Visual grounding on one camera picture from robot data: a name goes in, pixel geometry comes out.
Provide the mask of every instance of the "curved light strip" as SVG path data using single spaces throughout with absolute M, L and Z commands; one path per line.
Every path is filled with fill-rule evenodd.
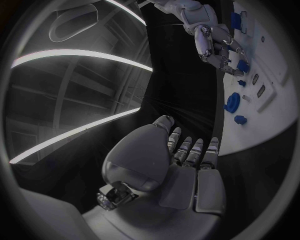
M 128 8 L 124 7 L 122 4 L 114 1 L 114 0 L 106 0 L 107 2 L 110 2 L 111 4 L 114 4 L 116 6 L 118 6 L 119 8 L 123 9 L 124 11 L 126 11 L 127 13 L 131 14 L 132 16 L 134 16 L 137 20 L 139 20 L 142 24 L 144 24 L 146 26 L 146 23 L 143 19 L 141 19 L 138 15 L 136 15 L 134 12 L 130 11 Z
M 79 49 L 53 49 L 53 50 L 45 50 L 45 51 L 38 51 L 33 52 L 25 56 L 21 56 L 18 59 L 14 60 L 12 63 L 11 68 L 14 68 L 20 64 L 26 63 L 31 60 L 45 58 L 45 57 L 52 57 L 52 56 L 67 56 L 67 55 L 76 55 L 76 56 L 86 56 L 86 57 L 95 57 L 95 58 L 101 58 L 101 59 L 109 59 L 125 64 L 130 64 L 145 70 L 148 70 L 152 72 L 152 68 L 145 66 L 143 64 L 140 64 L 135 61 L 128 60 L 123 57 L 110 55 L 103 52 L 98 51 L 88 51 L 88 50 L 79 50 Z
M 125 111 L 125 112 L 122 112 L 122 113 L 119 113 L 119 114 L 116 114 L 116 115 L 113 115 L 113 116 L 109 116 L 109 117 L 106 117 L 104 119 L 101 119 L 101 120 L 98 120 L 98 121 L 94 121 L 92 123 L 89 123 L 87 125 L 84 125 L 84 126 L 80 126 L 78 128 L 75 128 L 71 131 L 67 131 L 61 135 L 58 135 L 56 137 L 53 137 L 47 141 L 44 141 L 36 146 L 34 146 L 33 148 L 30 148 L 29 150 L 21 153 L 20 155 L 16 156 L 15 158 L 13 158 L 12 160 L 9 161 L 10 164 L 16 164 L 17 162 L 23 160 L 24 158 L 30 156 L 31 154 L 34 154 L 36 153 L 37 151 L 43 149 L 43 148 L 46 148 L 52 144 L 55 144 L 56 142 L 60 141 L 60 140 L 63 140 L 63 139 L 66 139 L 74 134 L 78 134 L 82 131 L 85 131 L 87 129 L 90 129 L 92 127 L 95 127 L 97 125 L 101 125 L 101 124 L 104 124 L 104 123 L 107 123 L 109 121 L 112 121 L 112 120 L 116 120 L 116 119 L 119 119 L 123 116 L 126 116 L 126 115 L 129 115 L 129 114 L 133 114 L 135 112 L 137 112 L 138 110 L 140 110 L 140 107 L 139 108 L 135 108 L 133 110 L 130 110 L 130 111 Z

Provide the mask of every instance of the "robotic arm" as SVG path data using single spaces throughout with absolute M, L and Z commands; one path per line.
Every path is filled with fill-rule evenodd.
M 202 5 L 193 0 L 148 0 L 165 14 L 174 14 L 183 22 L 185 31 L 195 37 L 199 57 L 217 69 L 233 76 L 243 76 L 244 72 L 228 66 L 229 48 L 249 64 L 241 45 L 229 34 L 225 24 L 218 24 L 217 15 L 210 5 Z

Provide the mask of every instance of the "led light strip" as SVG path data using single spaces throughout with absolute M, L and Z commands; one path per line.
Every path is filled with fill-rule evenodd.
M 31 154 L 34 154 L 36 153 L 37 151 L 43 149 L 43 148 L 46 148 L 52 144 L 55 144 L 56 142 L 60 141 L 60 140 L 63 140 L 65 138 L 68 138 L 74 134 L 78 134 L 82 131 L 85 131 L 87 129 L 90 129 L 92 127 L 95 127 L 95 126 L 98 126 L 98 125 L 101 125 L 101 124 L 104 124 L 104 123 L 107 123 L 109 121 L 112 121 L 112 120 L 116 120 L 116 119 L 119 119 L 121 117 L 124 117 L 126 115 L 129 115 L 129 114 L 133 114 L 135 112 L 137 112 L 138 110 L 140 110 L 140 107 L 139 108 L 135 108 L 133 110 L 130 110 L 130 111 L 125 111 L 125 112 L 122 112 L 122 113 L 119 113 L 119 114 L 116 114 L 116 115 L 113 115 L 113 116 L 109 116 L 109 117 L 106 117 L 104 119 L 101 119 L 101 120 L 98 120 L 98 121 L 94 121 L 92 123 L 89 123 L 87 125 L 84 125 L 84 126 L 80 126 L 78 128 L 75 128 L 71 131 L 68 131 L 68 132 L 65 132 L 61 135 L 58 135 L 56 137 L 53 137 L 47 141 L 44 141 L 36 146 L 34 146 L 33 148 L 30 148 L 29 150 L 21 153 L 20 155 L 16 156 L 15 158 L 13 158 L 12 160 L 9 161 L 10 164 L 16 164 L 17 162 L 21 161 L 22 159 L 30 156 Z
M 143 64 L 140 64 L 135 61 L 128 60 L 123 57 L 110 55 L 103 52 L 97 52 L 97 51 L 88 51 L 88 50 L 79 50 L 79 49 L 53 49 L 53 50 L 45 50 L 45 51 L 38 51 L 33 52 L 25 56 L 21 56 L 18 59 L 14 60 L 12 63 L 11 68 L 14 68 L 20 64 L 26 63 L 28 61 L 32 61 L 35 59 L 45 58 L 45 57 L 53 57 L 53 56 L 86 56 L 86 57 L 94 57 L 94 58 L 101 58 L 101 59 L 109 59 L 125 64 L 130 64 L 145 70 L 148 70 L 152 72 L 152 68 L 145 66 Z
M 116 6 L 118 6 L 119 8 L 123 9 L 124 11 L 126 11 L 127 13 L 131 14 L 132 16 L 134 16 L 137 20 L 139 20 L 142 24 L 144 24 L 146 26 L 146 23 L 143 19 L 141 19 L 138 15 L 136 15 L 134 12 L 130 11 L 128 8 L 124 7 L 122 4 L 114 1 L 114 0 L 106 0 L 107 2 L 114 4 Z

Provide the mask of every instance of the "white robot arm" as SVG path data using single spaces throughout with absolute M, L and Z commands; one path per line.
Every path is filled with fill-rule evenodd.
M 229 51 L 235 51 L 240 59 L 249 64 L 241 45 L 229 34 L 225 24 L 218 24 L 217 15 L 210 5 L 202 5 L 193 0 L 148 0 L 165 14 L 174 14 L 183 22 L 185 31 L 195 37 L 199 57 L 217 69 L 233 76 L 243 76 L 244 72 L 228 66 Z

